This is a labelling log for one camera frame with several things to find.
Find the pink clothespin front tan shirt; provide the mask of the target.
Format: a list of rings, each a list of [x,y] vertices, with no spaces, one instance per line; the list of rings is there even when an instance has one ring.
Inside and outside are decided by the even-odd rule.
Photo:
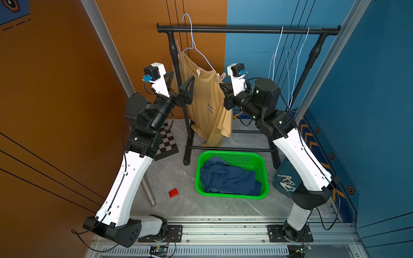
[[[217,73],[217,83],[223,82],[223,80],[225,79],[226,76],[227,76],[227,74],[225,72],[223,74]]]

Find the tan yellow t-shirt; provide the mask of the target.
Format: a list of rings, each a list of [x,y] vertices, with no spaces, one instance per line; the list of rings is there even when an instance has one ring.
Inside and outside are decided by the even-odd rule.
[[[231,137],[232,112],[224,107],[222,78],[215,70],[207,71],[185,53],[179,55],[180,72],[184,81],[194,77],[193,101],[187,106],[194,122],[191,128],[204,140],[203,147],[218,147],[224,137]]]

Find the white wire hanger tan shirt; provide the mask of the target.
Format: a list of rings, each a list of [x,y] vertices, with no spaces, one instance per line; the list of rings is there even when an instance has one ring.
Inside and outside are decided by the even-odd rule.
[[[207,59],[207,57],[206,57],[200,50],[198,50],[198,48],[197,48],[197,46],[196,46],[196,43],[195,43],[195,40],[194,40],[193,23],[192,23],[191,17],[190,17],[187,13],[184,13],[184,14],[183,14],[183,17],[182,17],[182,21],[185,21],[186,18],[189,19],[189,23],[190,23],[191,47],[188,46],[187,48],[185,48],[185,49],[184,49],[184,52],[187,51],[187,50],[195,50],[198,54],[200,54],[200,55],[203,57],[203,59],[207,62],[208,66],[211,68],[211,70],[214,71],[215,69],[214,69],[214,67],[211,65],[211,63],[209,62],[209,60]]]

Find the white wire hanger navy shirt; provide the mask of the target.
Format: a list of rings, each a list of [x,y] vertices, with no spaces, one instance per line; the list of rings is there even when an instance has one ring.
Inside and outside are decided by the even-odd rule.
[[[276,61],[277,53],[278,53],[279,46],[280,46],[280,43],[281,43],[281,40],[282,40],[283,32],[284,32],[284,27],[281,28],[279,40],[277,42],[276,49],[275,49],[275,51],[272,55],[271,61],[270,61],[270,66],[269,66],[269,70],[268,70],[268,78],[271,79],[272,81],[275,78],[275,61]]]

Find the navy printed t-shirt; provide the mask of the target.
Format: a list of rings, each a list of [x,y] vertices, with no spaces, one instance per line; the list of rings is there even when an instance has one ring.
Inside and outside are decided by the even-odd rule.
[[[204,192],[258,196],[262,183],[256,180],[256,172],[232,166],[220,157],[213,157],[200,169]]]

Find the yellow clothespin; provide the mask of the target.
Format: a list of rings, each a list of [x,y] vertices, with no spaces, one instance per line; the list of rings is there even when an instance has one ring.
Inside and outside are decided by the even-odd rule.
[[[291,176],[287,176],[287,175],[278,175],[279,177],[283,178],[283,182],[291,182]]]

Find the white clothespin navy shirt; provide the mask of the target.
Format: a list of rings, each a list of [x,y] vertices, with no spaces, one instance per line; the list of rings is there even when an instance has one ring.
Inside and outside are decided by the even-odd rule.
[[[280,186],[284,188],[287,192],[294,192],[296,188],[290,184],[287,184],[285,182],[280,182]]]

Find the light blue wire hanger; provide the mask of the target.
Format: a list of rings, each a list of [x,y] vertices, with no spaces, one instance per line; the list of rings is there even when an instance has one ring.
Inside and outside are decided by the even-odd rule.
[[[300,65],[300,57],[301,57],[303,47],[304,47],[304,45],[307,41],[309,31],[310,31],[310,27],[307,27],[307,32],[305,34],[304,42],[301,45],[299,45],[299,48],[297,48],[297,50],[294,51],[294,53],[296,54],[296,68],[295,68],[295,74],[294,74],[293,87],[292,87],[292,90],[289,92],[290,93],[289,94],[289,102],[288,102],[288,105],[286,106],[287,111],[290,111],[291,107],[293,105],[293,100],[294,100],[293,94],[294,94],[294,91],[295,91],[296,86],[297,86],[297,74],[298,74],[298,69],[299,69],[299,65]]]

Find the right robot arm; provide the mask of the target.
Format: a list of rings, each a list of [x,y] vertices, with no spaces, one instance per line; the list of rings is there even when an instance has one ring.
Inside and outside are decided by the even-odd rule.
[[[236,84],[220,83],[224,107],[227,110],[238,107],[246,113],[301,178],[301,184],[292,194],[293,208],[283,226],[286,240],[300,241],[309,232],[307,221],[312,210],[328,201],[338,177],[317,160],[290,112],[277,109],[280,88],[267,78],[256,79],[252,88],[248,85],[244,79]]]

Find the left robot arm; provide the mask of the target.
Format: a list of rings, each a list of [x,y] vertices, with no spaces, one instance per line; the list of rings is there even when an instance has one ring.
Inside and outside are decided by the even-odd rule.
[[[153,103],[139,93],[128,98],[125,119],[133,126],[133,131],[105,202],[95,216],[86,218],[83,223],[87,232],[126,248],[139,238],[150,236],[160,241],[167,236],[167,219],[157,215],[132,219],[130,212],[141,181],[162,143],[160,130],[175,106],[192,103],[194,82],[191,76],[179,86],[179,93],[171,92],[169,97],[158,95]]]

